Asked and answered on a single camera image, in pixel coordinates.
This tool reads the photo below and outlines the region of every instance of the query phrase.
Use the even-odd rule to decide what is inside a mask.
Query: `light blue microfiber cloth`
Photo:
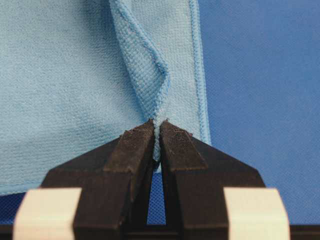
[[[197,0],[0,9],[0,195],[37,187],[49,169],[149,118],[210,143]]]

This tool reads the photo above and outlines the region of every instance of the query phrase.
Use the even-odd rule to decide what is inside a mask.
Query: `clamp jaw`
[[[249,189],[248,193],[255,188],[265,189],[259,172],[168,121],[160,127],[166,225],[147,225],[152,175],[156,165],[152,159],[154,143],[154,125],[149,120],[47,173],[39,191],[81,189],[68,226],[72,232],[70,239],[242,239],[235,238],[231,232],[231,228],[237,230],[237,226],[231,222],[226,188],[245,188]],[[15,240],[20,240],[15,235],[19,235],[16,232],[19,231],[19,224],[23,224],[19,221],[21,211],[13,228]],[[60,231],[60,228],[50,227],[53,231],[47,233],[48,236]],[[282,235],[281,240],[290,239],[289,222],[287,228],[282,229]],[[319,236],[319,226],[313,229],[291,227],[291,239],[315,239]]]

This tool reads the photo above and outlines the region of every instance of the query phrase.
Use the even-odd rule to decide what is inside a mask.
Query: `white plastic part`
[[[74,240],[81,188],[29,190],[15,217],[13,240]]]
[[[225,187],[229,240],[289,240],[288,215],[275,188]]]

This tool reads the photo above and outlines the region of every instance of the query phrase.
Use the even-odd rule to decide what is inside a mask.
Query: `blue backdrop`
[[[212,145],[278,188],[292,224],[320,224],[320,1],[199,5]],[[159,186],[149,223],[165,221]],[[0,197],[0,224],[22,197]]]

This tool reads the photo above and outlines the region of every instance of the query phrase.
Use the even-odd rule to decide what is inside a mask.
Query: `cloth fold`
[[[49,169],[148,119],[210,143],[196,0],[0,9],[0,195],[37,187]]]

